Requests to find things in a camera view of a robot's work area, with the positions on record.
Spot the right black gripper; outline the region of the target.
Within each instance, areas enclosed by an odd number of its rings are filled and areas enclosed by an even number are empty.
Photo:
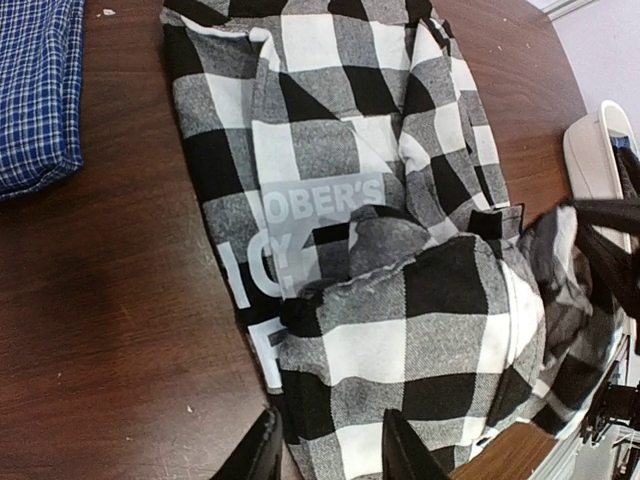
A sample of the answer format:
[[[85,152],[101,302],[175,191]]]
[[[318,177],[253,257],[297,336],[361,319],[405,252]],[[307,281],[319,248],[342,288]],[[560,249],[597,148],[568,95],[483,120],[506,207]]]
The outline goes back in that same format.
[[[628,253],[595,227],[639,237],[639,199],[575,199],[564,202],[577,216],[576,245],[639,334],[639,248]]]

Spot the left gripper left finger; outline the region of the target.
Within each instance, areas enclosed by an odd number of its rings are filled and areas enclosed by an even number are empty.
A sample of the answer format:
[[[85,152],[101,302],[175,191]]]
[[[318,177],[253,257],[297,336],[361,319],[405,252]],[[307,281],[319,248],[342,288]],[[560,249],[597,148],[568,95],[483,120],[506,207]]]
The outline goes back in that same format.
[[[212,480],[280,479],[282,455],[282,418],[277,409],[268,407],[259,415]]]

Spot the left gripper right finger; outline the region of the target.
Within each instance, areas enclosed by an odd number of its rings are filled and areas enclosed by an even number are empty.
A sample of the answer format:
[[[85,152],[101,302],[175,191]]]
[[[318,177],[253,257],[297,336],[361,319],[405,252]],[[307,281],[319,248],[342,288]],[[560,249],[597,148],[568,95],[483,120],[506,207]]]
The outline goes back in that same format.
[[[382,431],[384,480],[449,480],[402,413],[384,412]]]

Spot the black white checked shirt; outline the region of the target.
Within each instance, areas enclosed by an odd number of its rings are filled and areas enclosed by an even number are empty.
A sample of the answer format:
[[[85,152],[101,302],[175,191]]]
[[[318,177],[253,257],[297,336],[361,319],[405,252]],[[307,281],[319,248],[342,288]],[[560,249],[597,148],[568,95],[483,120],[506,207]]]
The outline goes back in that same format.
[[[445,471],[516,423],[570,436],[624,315],[575,209],[524,227],[427,1],[168,1],[184,155],[306,479],[378,479],[401,412]]]

